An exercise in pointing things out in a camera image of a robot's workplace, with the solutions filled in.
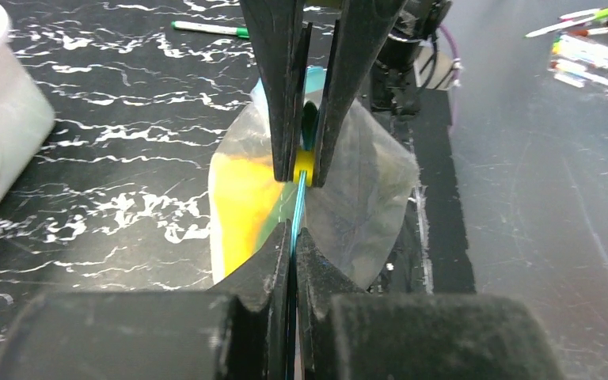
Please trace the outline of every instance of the pile of markers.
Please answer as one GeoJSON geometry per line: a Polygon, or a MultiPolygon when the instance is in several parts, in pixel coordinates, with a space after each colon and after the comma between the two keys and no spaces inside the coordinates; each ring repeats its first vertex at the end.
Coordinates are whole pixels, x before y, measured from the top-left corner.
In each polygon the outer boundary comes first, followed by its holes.
{"type": "Polygon", "coordinates": [[[608,8],[565,14],[560,19],[561,23],[528,33],[526,38],[557,33],[549,64],[554,78],[579,88],[593,83],[608,89],[608,42],[592,39],[606,36],[608,41],[608,8]],[[602,25],[586,29],[594,23],[602,25]]]}

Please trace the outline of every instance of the tabletop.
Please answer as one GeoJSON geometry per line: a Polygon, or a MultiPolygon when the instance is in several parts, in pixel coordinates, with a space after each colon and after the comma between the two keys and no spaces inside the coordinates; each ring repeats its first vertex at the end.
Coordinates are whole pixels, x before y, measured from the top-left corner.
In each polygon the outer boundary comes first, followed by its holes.
{"type": "MultiPolygon", "coordinates": [[[[0,204],[0,343],[41,291],[208,288],[207,170],[257,70],[248,41],[169,25],[242,25],[238,1],[1,3],[57,124],[0,204]]],[[[459,1],[446,19],[477,290],[524,301],[583,379],[608,379],[608,96],[554,81],[549,38],[522,36],[599,3],[459,1]]],[[[324,64],[333,15],[306,17],[324,64]]]]}

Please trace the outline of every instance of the plastic bag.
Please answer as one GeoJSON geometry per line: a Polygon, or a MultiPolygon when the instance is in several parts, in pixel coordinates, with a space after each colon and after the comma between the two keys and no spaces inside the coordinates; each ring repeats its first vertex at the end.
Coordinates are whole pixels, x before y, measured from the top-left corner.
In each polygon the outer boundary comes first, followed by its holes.
{"type": "MultiPolygon", "coordinates": [[[[311,67],[306,100],[321,101],[325,71],[311,67]]],[[[260,82],[211,159],[211,266],[219,282],[291,219],[296,186],[274,180],[267,101],[260,82]]],[[[346,276],[369,287],[381,271],[418,183],[414,157],[358,102],[340,131],[323,188],[308,188],[302,226],[346,276]]]]}

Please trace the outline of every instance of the white marker with green cap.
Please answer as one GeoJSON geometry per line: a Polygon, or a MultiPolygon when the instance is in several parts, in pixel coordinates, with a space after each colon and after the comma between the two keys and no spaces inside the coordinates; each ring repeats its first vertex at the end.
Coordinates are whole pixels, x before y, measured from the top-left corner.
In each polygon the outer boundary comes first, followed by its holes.
{"type": "Polygon", "coordinates": [[[192,32],[205,32],[211,34],[223,34],[225,36],[237,36],[239,38],[248,38],[247,28],[234,28],[231,26],[198,24],[189,21],[174,21],[171,23],[174,29],[189,30],[192,32]]]}

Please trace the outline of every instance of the black and white marble surface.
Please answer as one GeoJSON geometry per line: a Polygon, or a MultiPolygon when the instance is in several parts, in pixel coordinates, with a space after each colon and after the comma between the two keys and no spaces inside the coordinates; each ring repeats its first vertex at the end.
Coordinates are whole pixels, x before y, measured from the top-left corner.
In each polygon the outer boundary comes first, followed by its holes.
{"type": "Polygon", "coordinates": [[[248,41],[170,25],[241,26],[238,1],[0,3],[57,118],[0,204],[0,343],[41,291],[212,285],[207,170],[257,69],[248,41]]]}

